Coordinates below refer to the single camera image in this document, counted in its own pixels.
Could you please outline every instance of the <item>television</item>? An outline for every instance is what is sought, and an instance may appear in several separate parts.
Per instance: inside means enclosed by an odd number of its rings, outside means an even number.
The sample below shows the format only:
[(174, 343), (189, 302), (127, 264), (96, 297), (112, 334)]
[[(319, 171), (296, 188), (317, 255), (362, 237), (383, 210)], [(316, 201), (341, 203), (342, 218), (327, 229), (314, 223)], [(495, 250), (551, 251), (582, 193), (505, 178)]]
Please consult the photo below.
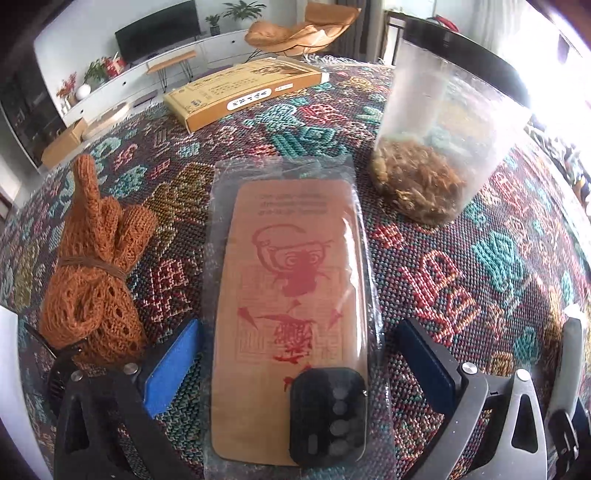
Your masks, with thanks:
[(123, 27), (115, 33), (115, 38), (123, 59), (133, 63), (200, 34), (197, 7), (195, 1), (190, 0)]

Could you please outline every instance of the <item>black lid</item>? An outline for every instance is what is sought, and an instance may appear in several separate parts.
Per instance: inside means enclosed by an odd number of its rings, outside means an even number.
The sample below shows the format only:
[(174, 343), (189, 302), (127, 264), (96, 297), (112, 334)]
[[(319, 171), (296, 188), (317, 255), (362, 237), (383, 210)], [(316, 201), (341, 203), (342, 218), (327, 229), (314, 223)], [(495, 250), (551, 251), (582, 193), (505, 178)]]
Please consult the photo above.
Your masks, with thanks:
[(530, 96), (517, 71), (469, 38), (426, 20), (409, 18), (404, 39), (469, 71), (520, 105), (530, 107)]

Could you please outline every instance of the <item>woven blanket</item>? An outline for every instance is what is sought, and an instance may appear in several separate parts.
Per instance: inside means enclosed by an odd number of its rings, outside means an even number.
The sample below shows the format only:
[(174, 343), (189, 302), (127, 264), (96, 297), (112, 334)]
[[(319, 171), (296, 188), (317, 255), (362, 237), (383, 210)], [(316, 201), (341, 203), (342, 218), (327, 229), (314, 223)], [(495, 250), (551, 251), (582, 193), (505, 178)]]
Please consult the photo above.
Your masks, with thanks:
[[(563, 208), (573, 194), (559, 188), (551, 162), (525, 133), (453, 223), (427, 228), (391, 209), (375, 193), (367, 165), (392, 70), (360, 64), (326, 69), (329, 83), (253, 105), (192, 135), (163, 106), (150, 108), (86, 152), (95, 159), (102, 195), (122, 205), (143, 204), (158, 216), (158, 229), (128, 277), (152, 343), (170, 336), (183, 319), (200, 316), (215, 162), (244, 155), (353, 156), (387, 340), (394, 424), (383, 428), (394, 432), (401, 475), (433, 437), (441, 417), (394, 351), (391, 334), (397, 323), (418, 318), (459, 362), (474, 362), (485, 372), (529, 369), (545, 410), (566, 319), (562, 310), (572, 302), (589, 307), (589, 266)], [(64, 166), (0, 237), (0, 303), (35, 327), (73, 191), (70, 167)], [(22, 325), (19, 352), (28, 412), (52, 467), (55, 425), (41, 393), (51, 358)], [(588, 350), (586, 364), (591, 365)], [(589, 378), (587, 373), (584, 393)], [(157, 420), (183, 460), (203, 475), (199, 395), (197, 361)], [(469, 466), (473, 443), (453, 476)]]

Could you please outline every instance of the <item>green plant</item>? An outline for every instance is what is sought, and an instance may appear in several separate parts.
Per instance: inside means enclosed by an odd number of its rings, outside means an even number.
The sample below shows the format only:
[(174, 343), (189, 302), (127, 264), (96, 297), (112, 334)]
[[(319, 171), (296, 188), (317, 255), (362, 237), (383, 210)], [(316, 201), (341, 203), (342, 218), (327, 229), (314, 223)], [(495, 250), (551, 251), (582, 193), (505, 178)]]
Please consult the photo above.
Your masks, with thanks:
[(97, 82), (109, 80), (109, 74), (105, 69), (103, 59), (97, 59), (90, 62), (90, 65), (88, 65), (86, 73), (84, 74), (84, 82), (86, 83), (89, 79), (95, 79)]
[(209, 17), (205, 17), (205, 21), (209, 23), (212, 27), (216, 27), (217, 23), (220, 21), (220, 16), (210, 15)]
[(262, 9), (266, 8), (265, 4), (257, 4), (257, 2), (251, 2), (247, 4), (245, 1), (240, 0), (237, 4), (226, 4), (228, 9), (224, 13), (224, 17), (232, 17), (234, 20), (246, 20), (247, 18), (257, 19), (262, 15)]

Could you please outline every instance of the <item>metal screw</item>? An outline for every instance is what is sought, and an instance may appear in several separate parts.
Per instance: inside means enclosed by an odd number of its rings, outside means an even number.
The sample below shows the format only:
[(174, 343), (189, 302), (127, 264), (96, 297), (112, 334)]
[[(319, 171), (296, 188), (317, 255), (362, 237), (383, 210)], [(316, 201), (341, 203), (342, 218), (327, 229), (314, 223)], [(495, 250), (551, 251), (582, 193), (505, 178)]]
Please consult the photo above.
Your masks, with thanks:
[(138, 364), (126, 364), (123, 367), (123, 373), (125, 375), (133, 375), (133, 374), (136, 374), (138, 371), (139, 371)]
[(518, 369), (517, 372), (515, 372), (515, 375), (517, 375), (517, 378), (519, 378), (522, 382), (528, 382), (531, 380), (530, 373), (523, 368)]
[(70, 378), (73, 382), (79, 382), (80, 380), (82, 380), (82, 377), (84, 377), (84, 375), (80, 370), (76, 370), (75, 372), (72, 372), (72, 374), (70, 375)]
[(474, 365), (472, 362), (465, 362), (462, 364), (462, 370), (468, 375), (474, 375), (478, 373), (478, 367)]

